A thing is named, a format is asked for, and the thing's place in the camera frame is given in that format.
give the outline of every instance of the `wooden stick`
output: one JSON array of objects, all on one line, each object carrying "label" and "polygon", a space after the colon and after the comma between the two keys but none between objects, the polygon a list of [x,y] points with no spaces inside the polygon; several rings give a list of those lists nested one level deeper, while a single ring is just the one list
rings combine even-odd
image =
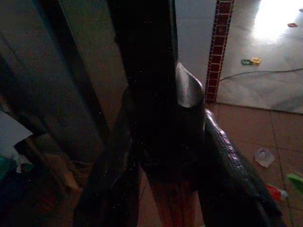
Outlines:
[{"label": "wooden stick", "polygon": [[194,227],[195,194],[191,183],[149,182],[162,227]]}]

